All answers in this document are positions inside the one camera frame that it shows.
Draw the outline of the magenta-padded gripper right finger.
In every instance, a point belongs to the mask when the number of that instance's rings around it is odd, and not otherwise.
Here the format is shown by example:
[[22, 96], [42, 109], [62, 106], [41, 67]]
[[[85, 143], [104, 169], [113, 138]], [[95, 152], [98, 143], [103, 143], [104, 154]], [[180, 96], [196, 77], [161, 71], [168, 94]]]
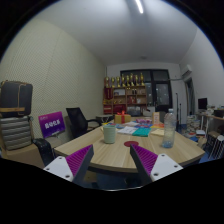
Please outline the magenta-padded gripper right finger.
[[157, 155], [137, 145], [130, 146], [130, 154], [137, 167], [143, 186], [182, 169], [182, 166], [167, 154]]

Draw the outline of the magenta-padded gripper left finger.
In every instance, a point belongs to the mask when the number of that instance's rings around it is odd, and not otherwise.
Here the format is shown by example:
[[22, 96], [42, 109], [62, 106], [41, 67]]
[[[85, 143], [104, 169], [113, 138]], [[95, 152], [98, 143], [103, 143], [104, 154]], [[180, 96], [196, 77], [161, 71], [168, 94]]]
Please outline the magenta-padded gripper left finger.
[[88, 145], [67, 157], [58, 156], [44, 170], [80, 185], [83, 182], [93, 155], [93, 145]]

